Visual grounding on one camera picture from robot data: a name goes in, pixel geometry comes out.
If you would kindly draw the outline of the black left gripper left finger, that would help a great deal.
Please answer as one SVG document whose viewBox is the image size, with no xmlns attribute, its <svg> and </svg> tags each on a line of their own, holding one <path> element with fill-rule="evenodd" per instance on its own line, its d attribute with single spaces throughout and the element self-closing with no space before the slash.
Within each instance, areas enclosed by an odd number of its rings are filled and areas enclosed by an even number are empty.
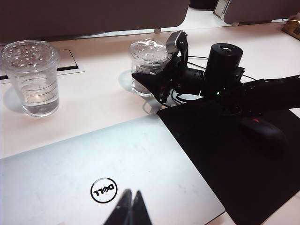
<svg viewBox="0 0 300 225">
<path fill-rule="evenodd" d="M 130 225 L 132 192 L 125 189 L 104 225 Z"/>
</svg>

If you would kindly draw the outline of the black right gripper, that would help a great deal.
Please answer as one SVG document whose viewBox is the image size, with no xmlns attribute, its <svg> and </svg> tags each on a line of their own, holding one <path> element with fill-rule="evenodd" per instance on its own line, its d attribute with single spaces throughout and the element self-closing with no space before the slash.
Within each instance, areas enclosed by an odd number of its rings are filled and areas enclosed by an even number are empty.
<svg viewBox="0 0 300 225">
<path fill-rule="evenodd" d="M 199 95 L 203 82 L 203 71 L 188 68 L 187 33 L 176 31 L 166 42 L 171 56 L 162 72 L 155 75 L 133 73 L 132 77 L 150 91 L 161 104 L 166 104 L 171 89 L 179 94 Z"/>
</svg>

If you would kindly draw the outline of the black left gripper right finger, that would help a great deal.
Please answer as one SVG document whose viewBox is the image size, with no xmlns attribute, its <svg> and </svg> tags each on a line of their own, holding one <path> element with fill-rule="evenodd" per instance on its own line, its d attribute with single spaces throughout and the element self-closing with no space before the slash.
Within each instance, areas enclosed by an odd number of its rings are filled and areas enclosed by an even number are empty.
<svg viewBox="0 0 300 225">
<path fill-rule="evenodd" d="M 152 221 L 148 215 L 148 211 L 140 190 L 136 192 L 133 200 L 133 205 L 130 211 L 130 224 L 152 225 Z"/>
</svg>

